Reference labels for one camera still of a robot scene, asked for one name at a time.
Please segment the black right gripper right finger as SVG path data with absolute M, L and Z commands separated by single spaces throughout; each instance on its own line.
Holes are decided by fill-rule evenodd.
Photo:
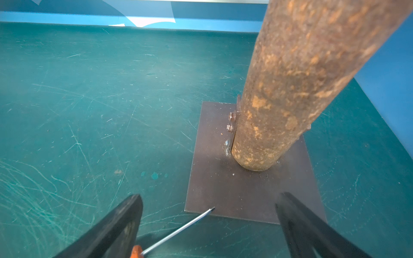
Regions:
M 292 258 L 369 258 L 365 251 L 345 239 L 289 192 L 275 203 Z

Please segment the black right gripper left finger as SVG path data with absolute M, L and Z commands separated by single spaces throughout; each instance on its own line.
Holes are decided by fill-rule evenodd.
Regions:
M 143 200 L 131 195 L 57 258 L 129 258 L 143 214 Z

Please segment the orange black screwdriver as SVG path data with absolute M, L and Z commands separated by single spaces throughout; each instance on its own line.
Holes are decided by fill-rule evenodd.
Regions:
M 180 228 L 178 228 L 174 232 L 172 232 L 169 235 L 165 236 L 164 238 L 157 241 L 155 244 L 151 245 L 150 247 L 148 247 L 146 249 L 142 249 L 142 247 L 140 245 L 135 245 L 132 248 L 130 258 L 144 258 L 144 256 L 147 255 L 148 253 L 150 253 L 151 251 L 155 250 L 156 248 L 158 248 L 162 244 L 166 243 L 167 241 L 169 241 L 170 239 L 172 239 L 173 237 L 175 237 L 176 235 L 178 235 L 182 231 L 186 230 L 187 228 L 191 227 L 192 225 L 194 225 L 198 221 L 202 220 L 204 217 L 206 217 L 212 211 L 214 211 L 214 209 L 215 209 L 215 207 L 212 207 L 212 208 L 208 209 L 207 211 L 205 211 L 201 215 L 197 216 L 193 220 L 191 220 L 188 223 L 184 224 L 183 226 L 181 226 Z

